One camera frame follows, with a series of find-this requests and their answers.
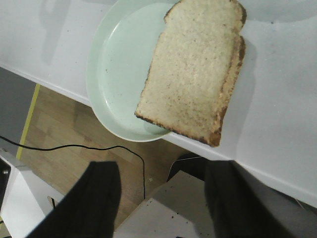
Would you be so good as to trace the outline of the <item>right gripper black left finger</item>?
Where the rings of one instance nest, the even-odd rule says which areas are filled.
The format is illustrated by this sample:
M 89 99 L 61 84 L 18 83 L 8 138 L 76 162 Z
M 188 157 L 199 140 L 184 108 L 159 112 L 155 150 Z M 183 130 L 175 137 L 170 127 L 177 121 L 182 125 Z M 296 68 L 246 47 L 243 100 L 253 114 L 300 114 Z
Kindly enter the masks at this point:
M 91 162 L 29 238 L 111 238 L 121 199 L 116 162 Z

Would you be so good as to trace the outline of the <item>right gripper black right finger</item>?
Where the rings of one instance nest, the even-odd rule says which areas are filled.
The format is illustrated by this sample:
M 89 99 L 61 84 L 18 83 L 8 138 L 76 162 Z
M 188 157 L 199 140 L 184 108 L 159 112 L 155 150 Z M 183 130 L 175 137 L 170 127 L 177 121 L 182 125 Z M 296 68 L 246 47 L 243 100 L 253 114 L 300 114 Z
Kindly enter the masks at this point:
M 205 196 L 218 238 L 299 238 L 288 196 L 256 182 L 257 191 L 230 161 L 209 161 Z

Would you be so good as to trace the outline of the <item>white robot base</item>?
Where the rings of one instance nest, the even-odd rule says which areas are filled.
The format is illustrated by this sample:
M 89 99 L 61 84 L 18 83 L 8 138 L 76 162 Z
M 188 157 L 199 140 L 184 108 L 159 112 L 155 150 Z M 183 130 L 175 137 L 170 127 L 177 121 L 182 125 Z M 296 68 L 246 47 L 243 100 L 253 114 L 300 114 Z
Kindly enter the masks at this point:
M 52 211 L 51 199 L 59 203 L 64 195 L 4 149 L 0 161 L 9 166 L 0 171 L 8 179 L 0 216 L 13 238 L 24 238 Z

